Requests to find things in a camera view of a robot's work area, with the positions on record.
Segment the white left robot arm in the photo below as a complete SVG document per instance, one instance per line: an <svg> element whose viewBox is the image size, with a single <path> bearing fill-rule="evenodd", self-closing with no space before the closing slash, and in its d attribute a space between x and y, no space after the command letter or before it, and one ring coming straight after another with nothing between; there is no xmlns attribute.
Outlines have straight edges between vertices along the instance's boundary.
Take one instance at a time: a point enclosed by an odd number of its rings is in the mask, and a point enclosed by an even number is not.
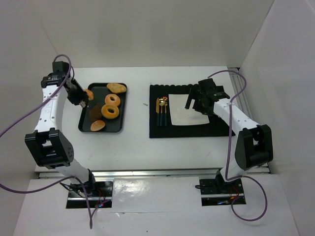
<svg viewBox="0 0 315 236"><path fill-rule="evenodd" d="M74 148L62 133L65 102L85 107L88 94L68 74L69 63L55 61L52 69L41 81L45 105L34 131L25 136L25 143L38 166L57 170L65 177L73 176L70 190L91 196L96 190L95 177L74 158Z"/></svg>

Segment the small orange bread piece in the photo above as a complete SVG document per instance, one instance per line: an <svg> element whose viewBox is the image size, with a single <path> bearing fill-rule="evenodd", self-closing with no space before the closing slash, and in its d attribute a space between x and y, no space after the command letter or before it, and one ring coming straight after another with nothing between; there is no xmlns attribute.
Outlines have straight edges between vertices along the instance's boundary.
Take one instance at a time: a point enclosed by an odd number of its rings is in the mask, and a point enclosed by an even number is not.
<svg viewBox="0 0 315 236"><path fill-rule="evenodd" d="M88 99L89 99L90 101L91 101L91 100L94 100L94 94L93 94L93 92L92 92L91 90L86 89L85 92L86 92L86 94L87 94L87 96L88 96Z"/></svg>

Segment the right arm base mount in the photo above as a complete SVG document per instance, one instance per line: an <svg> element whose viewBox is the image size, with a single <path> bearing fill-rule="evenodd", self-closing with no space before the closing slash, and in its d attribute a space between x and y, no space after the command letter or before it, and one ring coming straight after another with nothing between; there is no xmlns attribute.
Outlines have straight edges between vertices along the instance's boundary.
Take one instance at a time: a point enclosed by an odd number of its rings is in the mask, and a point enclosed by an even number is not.
<svg viewBox="0 0 315 236"><path fill-rule="evenodd" d="M221 175L215 178L199 180L195 186L201 194L201 204L206 206L227 206L234 201L235 205L245 205L246 199L240 179L225 182Z"/></svg>

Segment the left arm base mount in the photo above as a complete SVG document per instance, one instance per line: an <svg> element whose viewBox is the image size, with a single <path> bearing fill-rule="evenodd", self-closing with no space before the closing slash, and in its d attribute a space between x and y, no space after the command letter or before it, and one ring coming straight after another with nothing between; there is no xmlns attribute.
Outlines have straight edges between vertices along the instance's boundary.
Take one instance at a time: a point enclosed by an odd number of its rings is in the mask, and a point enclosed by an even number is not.
<svg viewBox="0 0 315 236"><path fill-rule="evenodd" d="M67 209L87 208L86 197L83 191L74 190L69 184L60 183L68 191ZM111 208L113 195L113 180L97 181L95 189L87 192L90 208Z"/></svg>

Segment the round orange bread roll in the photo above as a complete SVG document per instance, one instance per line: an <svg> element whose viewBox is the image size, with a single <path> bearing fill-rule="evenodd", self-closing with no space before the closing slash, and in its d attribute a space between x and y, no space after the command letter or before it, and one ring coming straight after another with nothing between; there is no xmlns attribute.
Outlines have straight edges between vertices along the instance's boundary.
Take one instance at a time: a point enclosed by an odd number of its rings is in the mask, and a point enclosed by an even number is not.
<svg viewBox="0 0 315 236"><path fill-rule="evenodd" d="M90 130L92 132L97 132L102 130L104 127L106 126L106 123L102 120L96 120L95 122L93 122L90 126Z"/></svg>

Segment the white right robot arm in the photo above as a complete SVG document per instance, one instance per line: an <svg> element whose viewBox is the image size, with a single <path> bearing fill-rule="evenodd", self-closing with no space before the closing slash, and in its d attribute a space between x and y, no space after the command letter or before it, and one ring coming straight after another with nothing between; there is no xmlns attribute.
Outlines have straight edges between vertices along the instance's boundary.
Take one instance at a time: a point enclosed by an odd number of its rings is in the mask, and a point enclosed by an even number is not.
<svg viewBox="0 0 315 236"><path fill-rule="evenodd" d="M226 166L217 171L209 187L200 184L201 191L226 193L246 171L273 160L271 128L250 119L213 79L199 81L190 89L185 108L221 118L228 125L229 134L237 136L235 148L228 147Z"/></svg>

